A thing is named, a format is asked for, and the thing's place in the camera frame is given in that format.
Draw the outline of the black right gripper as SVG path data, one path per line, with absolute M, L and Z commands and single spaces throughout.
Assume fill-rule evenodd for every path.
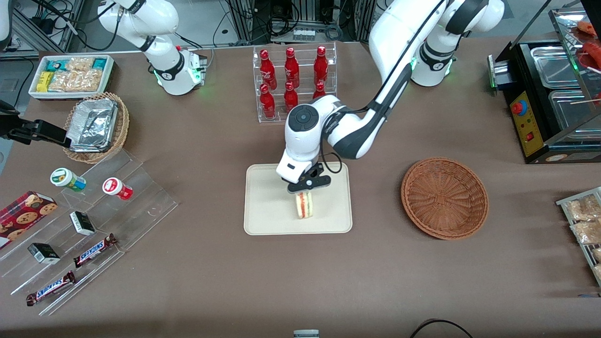
M 0 137 L 30 144 L 33 136 L 33 140 L 36 141 L 45 141 L 62 147 L 71 146 L 71 139 L 67 137 L 67 131 L 63 128 L 39 119 L 34 122 L 24 120 L 19 114 L 13 105 L 0 100 Z

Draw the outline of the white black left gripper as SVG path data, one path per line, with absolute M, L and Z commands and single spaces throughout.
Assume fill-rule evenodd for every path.
M 317 160 L 295 160 L 285 150 L 277 165 L 276 173 L 288 183 L 287 191 L 290 194 L 300 194 L 325 188 L 332 183 L 331 176 L 324 175 L 324 169 L 324 164 Z

